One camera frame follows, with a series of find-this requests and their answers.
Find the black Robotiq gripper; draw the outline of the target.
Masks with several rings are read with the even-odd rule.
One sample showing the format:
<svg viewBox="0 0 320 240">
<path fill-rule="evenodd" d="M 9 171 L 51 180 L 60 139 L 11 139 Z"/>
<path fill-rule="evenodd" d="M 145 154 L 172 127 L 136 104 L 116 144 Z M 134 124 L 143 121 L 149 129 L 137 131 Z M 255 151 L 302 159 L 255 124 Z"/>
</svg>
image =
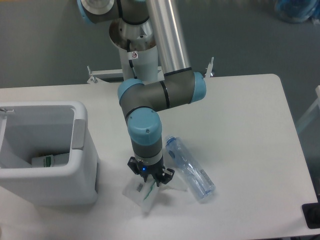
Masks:
<svg viewBox="0 0 320 240">
<path fill-rule="evenodd" d="M 161 158 L 155 164 L 145 165 L 142 161 L 138 161 L 134 156 L 131 156 L 127 165 L 135 175 L 141 176 L 145 183 L 147 182 L 148 175 L 152 175 L 156 181 L 157 187 L 159 187 L 161 184 L 168 184 L 173 179 L 175 174 L 173 169 L 165 169 L 163 158 Z"/>
</svg>

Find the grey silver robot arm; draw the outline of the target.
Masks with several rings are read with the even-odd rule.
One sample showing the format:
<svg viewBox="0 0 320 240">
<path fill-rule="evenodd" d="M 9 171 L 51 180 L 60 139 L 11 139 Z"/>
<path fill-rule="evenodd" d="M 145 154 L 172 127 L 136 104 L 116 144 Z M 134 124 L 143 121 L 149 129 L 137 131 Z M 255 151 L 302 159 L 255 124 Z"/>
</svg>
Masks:
<svg viewBox="0 0 320 240">
<path fill-rule="evenodd" d="M 118 100 L 134 155 L 128 166 L 146 180 L 167 184 L 159 112 L 202 100 L 203 75 L 192 70 L 175 0 L 79 0 L 83 19 L 110 21 L 112 43 L 124 51 Z"/>
</svg>

